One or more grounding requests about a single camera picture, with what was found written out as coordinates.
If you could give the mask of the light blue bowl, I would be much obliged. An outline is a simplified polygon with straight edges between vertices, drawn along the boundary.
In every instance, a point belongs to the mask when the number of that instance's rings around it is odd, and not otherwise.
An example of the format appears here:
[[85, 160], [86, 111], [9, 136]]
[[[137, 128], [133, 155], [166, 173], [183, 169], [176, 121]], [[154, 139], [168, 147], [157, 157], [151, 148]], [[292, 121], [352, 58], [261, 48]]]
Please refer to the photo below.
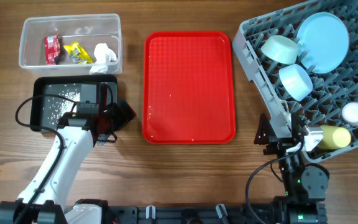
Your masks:
[[283, 67], [278, 74], [286, 91], [296, 101], [303, 100], [313, 90], [310, 76], [298, 64]]

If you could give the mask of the white tissue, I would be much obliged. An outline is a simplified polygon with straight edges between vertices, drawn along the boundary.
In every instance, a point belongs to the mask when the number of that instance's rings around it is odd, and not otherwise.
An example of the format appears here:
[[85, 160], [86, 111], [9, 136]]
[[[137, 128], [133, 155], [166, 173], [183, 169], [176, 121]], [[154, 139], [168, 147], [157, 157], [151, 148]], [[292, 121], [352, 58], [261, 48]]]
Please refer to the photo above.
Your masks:
[[96, 62], [91, 67], [89, 74], [106, 74], [108, 66], [105, 63], [115, 62], [117, 60], [116, 53], [111, 50], [106, 43], [99, 43], [94, 49], [94, 56]]

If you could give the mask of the yellow plastic cup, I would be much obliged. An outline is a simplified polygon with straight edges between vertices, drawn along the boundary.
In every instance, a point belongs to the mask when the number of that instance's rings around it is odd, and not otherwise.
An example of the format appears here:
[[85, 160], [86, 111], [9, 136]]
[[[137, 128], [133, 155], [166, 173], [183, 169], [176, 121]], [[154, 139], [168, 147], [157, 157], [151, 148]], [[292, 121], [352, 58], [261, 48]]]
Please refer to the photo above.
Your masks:
[[322, 125], [320, 128], [323, 130], [323, 139], [318, 144], [320, 149], [340, 149], [351, 143], [351, 134], [346, 128], [327, 125]]

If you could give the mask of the yellow snack wrapper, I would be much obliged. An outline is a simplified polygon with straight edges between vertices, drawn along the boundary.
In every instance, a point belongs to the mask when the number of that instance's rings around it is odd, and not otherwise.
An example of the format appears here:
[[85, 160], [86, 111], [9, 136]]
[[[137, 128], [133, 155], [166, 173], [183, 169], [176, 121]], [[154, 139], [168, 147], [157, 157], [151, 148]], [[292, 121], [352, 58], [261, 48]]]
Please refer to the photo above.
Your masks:
[[64, 45], [63, 48], [66, 50], [69, 58], [75, 64], [94, 63], [93, 59], [90, 57], [87, 51], [79, 44], [78, 41], [74, 41], [70, 45]]

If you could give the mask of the green bowl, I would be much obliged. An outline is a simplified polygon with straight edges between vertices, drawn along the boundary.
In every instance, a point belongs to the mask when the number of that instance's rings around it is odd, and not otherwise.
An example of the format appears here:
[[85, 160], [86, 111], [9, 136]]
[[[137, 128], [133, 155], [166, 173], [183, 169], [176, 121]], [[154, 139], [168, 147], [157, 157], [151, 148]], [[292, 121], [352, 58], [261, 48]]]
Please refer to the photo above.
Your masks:
[[269, 37], [261, 47], [262, 53], [268, 58], [287, 65], [296, 62], [298, 49], [298, 45], [294, 41], [281, 35]]

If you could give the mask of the white plastic cup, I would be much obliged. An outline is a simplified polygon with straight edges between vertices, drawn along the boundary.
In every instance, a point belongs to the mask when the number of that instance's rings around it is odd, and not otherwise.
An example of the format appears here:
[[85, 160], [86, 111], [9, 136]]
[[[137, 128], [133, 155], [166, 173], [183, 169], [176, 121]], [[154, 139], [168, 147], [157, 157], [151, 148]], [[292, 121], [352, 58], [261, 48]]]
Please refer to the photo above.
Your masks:
[[342, 111], [342, 119], [351, 126], [358, 126], [358, 102], [346, 104]]

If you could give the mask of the light blue plate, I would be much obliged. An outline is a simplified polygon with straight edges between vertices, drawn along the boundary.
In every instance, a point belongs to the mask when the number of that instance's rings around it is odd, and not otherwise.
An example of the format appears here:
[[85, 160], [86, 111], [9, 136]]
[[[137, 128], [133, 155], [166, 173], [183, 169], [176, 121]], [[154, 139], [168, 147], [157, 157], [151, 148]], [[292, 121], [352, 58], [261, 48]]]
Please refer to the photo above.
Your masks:
[[296, 34], [300, 62], [314, 73], [328, 73], [347, 55], [350, 38], [345, 24], [334, 14], [318, 12], [304, 20]]

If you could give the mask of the white plastic spoon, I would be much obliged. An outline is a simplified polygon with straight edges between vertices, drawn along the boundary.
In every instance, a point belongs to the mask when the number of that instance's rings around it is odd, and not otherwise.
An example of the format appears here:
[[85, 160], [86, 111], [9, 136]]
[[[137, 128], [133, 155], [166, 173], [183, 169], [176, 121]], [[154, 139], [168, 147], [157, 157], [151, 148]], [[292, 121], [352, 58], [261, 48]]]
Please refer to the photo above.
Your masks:
[[288, 124], [291, 124], [291, 113], [288, 107], [288, 103], [284, 100], [280, 100], [281, 105], [283, 106], [284, 112], [283, 115], [285, 119], [288, 121]]

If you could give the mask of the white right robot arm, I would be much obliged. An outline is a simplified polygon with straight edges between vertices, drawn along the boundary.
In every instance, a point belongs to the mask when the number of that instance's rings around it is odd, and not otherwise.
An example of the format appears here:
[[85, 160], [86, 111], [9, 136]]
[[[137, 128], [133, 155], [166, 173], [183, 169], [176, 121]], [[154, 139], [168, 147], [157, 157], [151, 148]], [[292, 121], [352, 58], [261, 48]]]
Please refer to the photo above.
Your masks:
[[[268, 117], [260, 115], [259, 127], [254, 143], [265, 145], [265, 155], [276, 155], [276, 159], [258, 167], [246, 184], [247, 209], [254, 223], [326, 223], [326, 209], [322, 202], [330, 178], [329, 171], [316, 163], [305, 162], [303, 154], [310, 152], [323, 139], [320, 126], [306, 125], [296, 115], [291, 115], [291, 136], [279, 138], [273, 131]], [[276, 176], [284, 186], [285, 195], [276, 196], [263, 205], [251, 205], [249, 187], [256, 174], [274, 163], [278, 164], [281, 176]]]

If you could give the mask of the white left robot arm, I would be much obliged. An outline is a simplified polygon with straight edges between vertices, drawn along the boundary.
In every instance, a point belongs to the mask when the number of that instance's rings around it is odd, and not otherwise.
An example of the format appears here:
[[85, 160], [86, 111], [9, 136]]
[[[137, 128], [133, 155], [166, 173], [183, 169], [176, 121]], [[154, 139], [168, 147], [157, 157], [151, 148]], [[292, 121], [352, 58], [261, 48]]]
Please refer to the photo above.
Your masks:
[[32, 182], [13, 202], [0, 203], [0, 223], [117, 223], [108, 202], [81, 199], [65, 212], [68, 193], [81, 163], [95, 144], [134, 119], [125, 100], [91, 113], [67, 112], [60, 118], [55, 142]]

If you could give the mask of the clear plastic waste bin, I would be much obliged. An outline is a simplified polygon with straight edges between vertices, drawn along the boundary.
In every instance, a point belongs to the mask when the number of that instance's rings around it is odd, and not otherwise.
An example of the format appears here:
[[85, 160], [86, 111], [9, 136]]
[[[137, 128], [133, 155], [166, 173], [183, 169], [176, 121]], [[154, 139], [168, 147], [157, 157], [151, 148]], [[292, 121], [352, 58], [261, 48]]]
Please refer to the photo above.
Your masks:
[[[47, 65], [44, 38], [58, 35], [60, 56], [56, 65]], [[104, 63], [107, 74], [123, 71], [123, 41], [118, 14], [83, 14], [30, 17], [25, 20], [19, 47], [19, 66], [39, 77], [88, 75], [92, 63], [75, 64], [64, 45], [77, 41], [93, 60], [97, 44], [107, 44], [117, 60]]]

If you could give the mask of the grey dishwasher rack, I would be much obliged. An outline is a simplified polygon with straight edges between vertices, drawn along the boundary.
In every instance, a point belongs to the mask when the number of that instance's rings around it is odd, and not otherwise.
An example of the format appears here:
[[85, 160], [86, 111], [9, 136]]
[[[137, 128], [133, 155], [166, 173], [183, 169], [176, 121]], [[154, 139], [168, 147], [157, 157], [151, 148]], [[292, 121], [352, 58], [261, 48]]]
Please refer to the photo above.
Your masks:
[[[329, 12], [343, 21], [349, 32], [349, 51], [333, 71], [311, 72], [313, 91], [302, 101], [295, 101], [284, 89], [279, 76], [283, 68], [264, 56], [261, 47], [273, 35], [297, 41], [301, 23], [317, 12]], [[307, 1], [242, 22], [232, 42], [233, 49], [249, 81], [254, 82], [270, 114], [270, 124], [278, 137], [291, 135], [280, 100], [288, 103], [306, 124], [341, 126], [349, 130], [351, 143], [336, 150], [315, 149], [303, 154], [304, 160], [319, 163], [358, 147], [358, 126], [347, 124], [341, 110], [358, 102], [358, 1]]]

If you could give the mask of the black rectangular tray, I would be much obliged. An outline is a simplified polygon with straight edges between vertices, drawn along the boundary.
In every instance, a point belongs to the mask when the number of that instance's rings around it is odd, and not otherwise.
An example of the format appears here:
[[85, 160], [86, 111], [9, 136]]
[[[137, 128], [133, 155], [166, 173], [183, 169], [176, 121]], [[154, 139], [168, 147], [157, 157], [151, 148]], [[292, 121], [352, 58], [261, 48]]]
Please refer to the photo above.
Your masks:
[[117, 101], [117, 78], [114, 75], [80, 75], [61, 77], [41, 77], [34, 83], [33, 95], [48, 97], [32, 101], [30, 124], [55, 129], [58, 120], [72, 109], [73, 103], [80, 100], [82, 83], [105, 83], [112, 89], [107, 102]]

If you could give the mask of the red serving tray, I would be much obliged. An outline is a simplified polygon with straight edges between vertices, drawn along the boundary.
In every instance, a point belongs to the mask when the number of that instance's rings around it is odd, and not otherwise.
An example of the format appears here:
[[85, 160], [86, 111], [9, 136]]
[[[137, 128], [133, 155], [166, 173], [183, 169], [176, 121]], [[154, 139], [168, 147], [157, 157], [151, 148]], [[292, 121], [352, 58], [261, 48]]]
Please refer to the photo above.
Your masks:
[[145, 40], [142, 135], [152, 144], [225, 144], [236, 134], [231, 42], [221, 31]]

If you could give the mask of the red snack wrapper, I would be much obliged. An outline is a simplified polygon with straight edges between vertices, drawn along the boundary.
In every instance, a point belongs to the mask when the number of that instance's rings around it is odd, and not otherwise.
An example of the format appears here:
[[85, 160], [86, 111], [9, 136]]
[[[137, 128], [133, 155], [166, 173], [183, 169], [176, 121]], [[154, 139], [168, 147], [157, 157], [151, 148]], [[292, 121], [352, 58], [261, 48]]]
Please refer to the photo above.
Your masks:
[[59, 35], [44, 37], [45, 59], [47, 65], [57, 65], [60, 59]]

